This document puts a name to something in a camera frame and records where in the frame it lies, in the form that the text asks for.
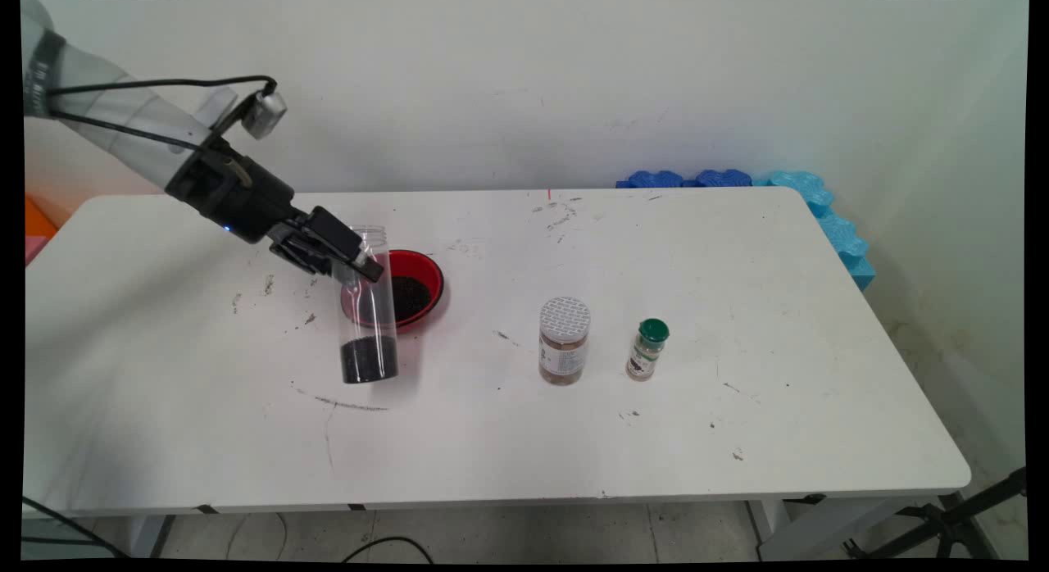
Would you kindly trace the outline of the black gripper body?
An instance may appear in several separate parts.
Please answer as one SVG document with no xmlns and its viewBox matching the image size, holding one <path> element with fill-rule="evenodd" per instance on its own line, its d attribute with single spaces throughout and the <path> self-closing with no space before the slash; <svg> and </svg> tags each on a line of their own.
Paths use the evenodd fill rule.
<svg viewBox="0 0 1049 572">
<path fill-rule="evenodd" d="M 233 150 L 224 137 L 207 140 L 165 192 L 248 243 L 258 243 L 275 225 L 298 214 L 288 184 Z"/>
</svg>

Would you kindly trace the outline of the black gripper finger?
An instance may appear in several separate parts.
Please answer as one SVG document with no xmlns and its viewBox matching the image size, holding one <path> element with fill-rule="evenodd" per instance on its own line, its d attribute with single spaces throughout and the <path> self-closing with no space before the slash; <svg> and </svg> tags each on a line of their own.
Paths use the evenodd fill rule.
<svg viewBox="0 0 1049 572">
<path fill-rule="evenodd" d="M 366 254 L 357 259 L 331 259 L 319 254 L 307 240 L 307 225 L 275 225 L 269 231 L 269 239 L 272 241 L 272 253 L 311 275 L 330 277 L 341 284 L 350 284 L 355 280 L 374 284 L 384 277 L 384 267 L 374 253 L 367 250 L 364 239 Z"/>
<path fill-rule="evenodd" d="M 319 254 L 331 259 L 357 259 L 366 254 L 363 238 L 320 206 L 307 215 L 307 240 Z"/>
</svg>

